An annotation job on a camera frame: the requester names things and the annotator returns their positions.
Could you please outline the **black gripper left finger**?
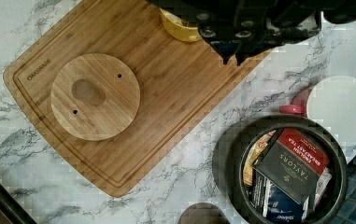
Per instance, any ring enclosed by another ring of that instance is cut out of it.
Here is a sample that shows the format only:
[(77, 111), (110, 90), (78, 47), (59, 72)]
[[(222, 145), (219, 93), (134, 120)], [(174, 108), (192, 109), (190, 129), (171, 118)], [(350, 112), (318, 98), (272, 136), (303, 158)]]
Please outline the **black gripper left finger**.
[(238, 41), (229, 22), (220, 20), (209, 12), (197, 14), (197, 25), (200, 36), (212, 47), (227, 64), (238, 50)]

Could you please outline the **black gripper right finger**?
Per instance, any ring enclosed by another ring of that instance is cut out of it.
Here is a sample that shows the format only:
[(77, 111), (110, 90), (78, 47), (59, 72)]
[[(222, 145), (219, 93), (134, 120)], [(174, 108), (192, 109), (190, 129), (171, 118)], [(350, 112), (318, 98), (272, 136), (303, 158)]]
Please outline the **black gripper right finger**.
[(266, 39), (265, 13), (248, 14), (238, 12), (235, 16), (235, 36), (240, 41), (239, 50), (235, 53), (236, 62), (242, 64), (247, 58), (258, 55), (278, 46)]

